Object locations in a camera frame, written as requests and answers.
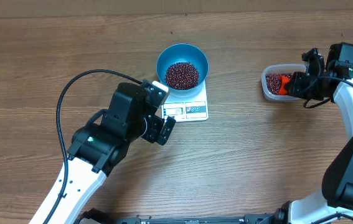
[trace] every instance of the plastic container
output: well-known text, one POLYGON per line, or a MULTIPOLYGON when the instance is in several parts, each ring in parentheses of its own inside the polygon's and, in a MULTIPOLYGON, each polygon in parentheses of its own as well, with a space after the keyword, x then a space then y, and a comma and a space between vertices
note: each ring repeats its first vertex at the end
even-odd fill
POLYGON ((161 83, 166 85, 165 73, 166 70, 174 63, 190 62, 199 71, 199 82, 197 86, 188 90, 175 90, 168 87, 171 95, 177 97, 188 97, 198 94, 204 87, 204 81, 208 76, 209 64, 205 54, 197 47, 191 44, 175 44, 165 49, 157 60, 157 75, 161 83))
POLYGON ((272 94, 268 86, 266 84, 266 74, 269 73, 294 73, 294 72, 305 72, 306 66, 301 64, 281 64, 281 65, 272 65, 269 66, 263 71, 262 73, 262 88, 263 94, 268 101, 276 101, 276 102, 284 102, 284 101, 291 101, 291 100, 300 100, 300 98, 286 96, 286 95, 274 95, 272 94))

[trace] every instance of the wood grain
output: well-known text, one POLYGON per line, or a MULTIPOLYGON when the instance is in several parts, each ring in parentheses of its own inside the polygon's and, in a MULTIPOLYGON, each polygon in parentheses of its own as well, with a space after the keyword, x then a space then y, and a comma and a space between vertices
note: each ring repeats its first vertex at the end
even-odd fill
POLYGON ((0 18, 346 9, 352 0, 0 0, 0 18))
MULTIPOLYGON (((55 106, 65 84, 94 68, 154 80, 158 55, 180 42, 209 59, 209 120, 178 123, 163 147, 134 142, 83 210, 230 217, 307 196, 346 143, 341 114, 331 103, 270 103, 260 75, 342 41, 353 43, 353 11, 0 20, 0 223, 27 223, 60 170, 55 106)), ((123 81, 96 74, 69 89, 66 146, 123 81)))

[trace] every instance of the white robotic arm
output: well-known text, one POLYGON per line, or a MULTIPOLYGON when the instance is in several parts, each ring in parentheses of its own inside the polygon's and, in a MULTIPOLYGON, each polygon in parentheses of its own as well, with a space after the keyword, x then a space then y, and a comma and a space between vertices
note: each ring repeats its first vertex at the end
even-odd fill
MULTIPOLYGON (((353 217, 353 45, 346 43, 332 45, 326 71, 324 71, 323 57, 318 54, 317 49, 303 54, 303 60, 308 62, 306 72, 296 72, 286 85, 286 90, 291 96, 307 100, 332 97, 341 110, 348 138, 345 148, 324 174, 322 189, 302 200, 286 202, 274 214, 248 214, 243 218, 223 220, 213 218, 209 222, 213 224, 321 224, 344 215, 353 217)), ((153 96, 167 95, 168 89, 160 83, 151 85, 147 82, 143 82, 140 87, 144 91, 135 86, 120 85, 118 92, 116 91, 113 95, 106 114, 101 113, 98 116, 96 114, 93 116, 94 119, 92 118, 96 120, 103 115, 101 125, 93 124, 91 119, 87 126, 74 134, 73 143, 68 150, 70 154, 68 157, 69 183, 49 223, 74 222, 90 196, 102 185, 112 168, 125 157, 130 140, 134 140, 126 139, 129 137, 128 134, 133 134, 134 137, 137 137, 136 134, 143 134, 142 137, 149 142, 156 141, 162 145, 165 144, 175 120, 171 120, 169 124, 166 122, 162 129, 154 128, 163 125, 160 119, 154 117, 154 113, 159 104, 164 102, 164 98, 157 99, 153 96), (140 103, 136 101, 147 95, 145 91, 149 92, 146 98, 150 102, 149 105, 154 105, 154 107, 149 106, 149 113, 142 110, 138 116, 124 116, 131 113, 129 109, 134 107, 123 106, 122 110, 115 106, 112 107, 115 104, 117 106, 128 105, 132 102, 135 106, 144 105, 143 101, 140 103)), ((64 167, 31 223, 44 222, 62 188, 63 176, 64 167)), ((135 218, 123 220, 121 223, 129 224, 129 221, 132 224, 136 223, 135 218)), ((200 224, 200 220, 192 219, 183 220, 183 222, 181 220, 175 222, 150 220, 147 224, 180 222, 200 224)))
MULTIPOLYGON (((83 206, 95 191, 104 183, 107 176, 103 171, 92 172, 92 165, 79 159, 68 160, 68 184, 65 195, 61 199, 48 223, 74 223, 83 206)), ((30 221, 30 224, 42 224, 57 200, 64 177, 64 165, 52 190, 30 221)))
MULTIPOLYGON (((353 87, 340 82, 334 92, 334 101, 338 105, 344 120, 348 140, 353 137, 353 87)), ((309 195, 308 197, 291 203, 288 212, 288 221, 291 224, 310 224, 321 220, 335 213, 344 213, 353 217, 353 210, 342 207, 330 207, 323 197, 322 190, 309 195)))

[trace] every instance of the robotic arm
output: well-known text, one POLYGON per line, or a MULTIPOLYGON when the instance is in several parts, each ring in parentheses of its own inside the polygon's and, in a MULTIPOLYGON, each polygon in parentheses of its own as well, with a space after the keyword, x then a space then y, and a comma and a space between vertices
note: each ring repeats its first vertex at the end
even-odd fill
POLYGON ((306 72, 294 73, 285 86, 288 94, 307 102, 331 98, 341 110, 348 143, 328 167, 321 190, 286 202, 272 215, 246 215, 245 223, 320 224, 353 217, 353 45, 332 45, 326 66, 316 48, 302 60, 308 63, 306 72))
MULTIPOLYGON (((353 45, 332 45, 326 65, 316 48, 303 53, 302 59, 308 63, 307 69, 293 74, 285 85, 286 91, 290 96, 307 102, 329 98, 323 103, 331 100, 337 104, 348 138, 348 143, 324 174, 321 190, 302 200, 287 201, 274 214, 175 220, 127 218, 116 223, 321 224, 340 217, 353 219, 353 45)), ((125 157, 130 143, 136 138, 141 136, 149 142, 166 143, 175 120, 168 118, 164 123, 155 116, 155 112, 167 94, 167 87, 158 82, 148 83, 145 80, 140 86, 121 83, 109 109, 99 111, 74 134, 68 149, 69 182, 49 223, 73 223, 90 196, 125 157), (100 116, 103 116, 101 123, 95 124, 94 121, 100 116)), ((63 176, 64 166, 30 223, 44 222, 59 195, 63 176)), ((110 219, 105 213, 92 209, 75 223, 110 223, 110 219)))
MULTIPOLYGON (((176 123, 155 115, 169 94, 159 82, 138 86, 120 83, 108 110, 100 110, 72 137, 68 149, 68 182, 49 223, 73 223, 93 193, 125 158, 131 142, 142 137, 164 145, 176 123), (100 124, 94 122, 102 117, 100 124)), ((64 181, 64 164, 52 190, 30 223, 42 224, 54 206, 64 181)))

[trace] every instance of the digital kitchen scale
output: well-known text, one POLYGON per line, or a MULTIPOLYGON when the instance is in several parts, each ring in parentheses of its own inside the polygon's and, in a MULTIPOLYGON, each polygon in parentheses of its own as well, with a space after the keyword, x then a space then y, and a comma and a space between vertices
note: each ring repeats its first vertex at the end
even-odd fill
POLYGON ((176 122, 206 121, 208 119, 208 101, 205 82, 186 96, 168 96, 162 106, 162 118, 173 116, 176 122))

